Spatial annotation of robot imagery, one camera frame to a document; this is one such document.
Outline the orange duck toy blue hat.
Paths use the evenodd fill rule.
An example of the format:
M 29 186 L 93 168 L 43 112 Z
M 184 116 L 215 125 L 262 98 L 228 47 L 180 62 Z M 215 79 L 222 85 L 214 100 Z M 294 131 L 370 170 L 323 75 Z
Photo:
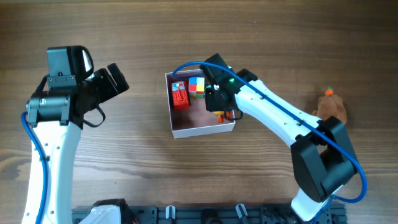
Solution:
M 205 88 L 206 110 L 217 115 L 218 122 L 223 123 L 226 120 L 232 121 L 231 110 L 227 110 L 216 99 L 216 91 L 211 85 Z

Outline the multicolour puzzle cube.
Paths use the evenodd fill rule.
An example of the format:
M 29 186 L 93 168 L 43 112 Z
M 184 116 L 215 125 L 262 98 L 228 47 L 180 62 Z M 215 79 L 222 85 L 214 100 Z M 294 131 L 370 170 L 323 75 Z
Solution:
M 204 77 L 189 78 L 188 92 L 191 97 L 203 98 L 205 95 L 205 78 Z

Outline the red toy truck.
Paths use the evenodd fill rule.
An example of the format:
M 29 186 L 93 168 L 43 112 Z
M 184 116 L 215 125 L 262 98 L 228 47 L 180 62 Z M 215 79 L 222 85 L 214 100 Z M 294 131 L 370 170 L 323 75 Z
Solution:
M 172 83 L 172 103 L 175 110 L 186 110 L 190 107 L 187 85 L 184 81 Z

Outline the brown plush toy with carrot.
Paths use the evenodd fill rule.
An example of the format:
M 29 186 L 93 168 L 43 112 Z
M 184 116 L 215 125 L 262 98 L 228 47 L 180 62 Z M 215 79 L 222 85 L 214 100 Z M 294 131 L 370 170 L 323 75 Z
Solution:
M 334 94 L 330 86 L 325 90 L 325 94 L 318 98 L 317 109 L 312 112 L 312 115 L 318 116 L 322 120 L 327 120 L 333 116 L 338 118 L 343 124 L 347 123 L 347 113 L 343 99 Z

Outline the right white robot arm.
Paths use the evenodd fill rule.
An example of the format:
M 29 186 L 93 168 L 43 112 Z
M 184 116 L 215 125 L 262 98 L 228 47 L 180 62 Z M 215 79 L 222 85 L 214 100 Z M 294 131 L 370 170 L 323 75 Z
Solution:
M 208 111 L 240 111 L 256 118 L 290 148 L 299 186 L 291 202 L 303 221 L 317 221 L 321 209 L 358 172 L 358 161 L 344 124 L 305 113 L 270 91 L 263 81 L 229 67 L 219 54 L 200 64 L 209 81 Z

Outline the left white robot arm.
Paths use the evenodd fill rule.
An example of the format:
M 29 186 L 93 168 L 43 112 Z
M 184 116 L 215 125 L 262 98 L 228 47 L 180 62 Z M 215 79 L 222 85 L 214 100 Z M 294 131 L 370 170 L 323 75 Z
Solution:
M 23 223 L 71 223 L 73 166 L 87 112 L 127 91 L 115 63 L 94 70 L 82 45 L 49 47 L 49 72 L 26 103 L 22 125 L 32 142 Z

